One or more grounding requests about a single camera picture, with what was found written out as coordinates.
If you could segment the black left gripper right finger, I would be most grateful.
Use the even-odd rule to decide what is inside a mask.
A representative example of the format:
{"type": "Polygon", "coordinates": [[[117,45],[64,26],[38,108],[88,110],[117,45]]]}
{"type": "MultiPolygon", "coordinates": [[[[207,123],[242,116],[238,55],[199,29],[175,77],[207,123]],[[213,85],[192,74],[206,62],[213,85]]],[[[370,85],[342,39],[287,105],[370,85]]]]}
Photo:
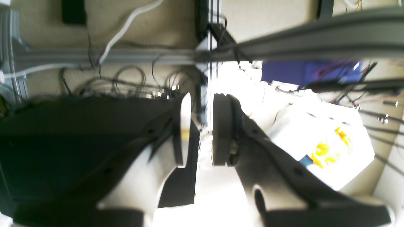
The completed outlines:
{"type": "Polygon", "coordinates": [[[214,94],[213,164],[233,166],[257,227],[380,227],[385,205],[339,193],[273,144],[232,95],[214,94]]]}

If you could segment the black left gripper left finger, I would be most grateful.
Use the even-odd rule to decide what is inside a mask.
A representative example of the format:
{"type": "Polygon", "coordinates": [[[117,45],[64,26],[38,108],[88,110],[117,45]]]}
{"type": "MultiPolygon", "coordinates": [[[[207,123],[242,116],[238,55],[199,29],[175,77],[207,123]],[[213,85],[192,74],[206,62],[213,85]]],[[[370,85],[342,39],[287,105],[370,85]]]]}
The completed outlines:
{"type": "Polygon", "coordinates": [[[13,111],[13,221],[26,227],[145,227],[187,165],[192,98],[83,96],[13,111]]]}

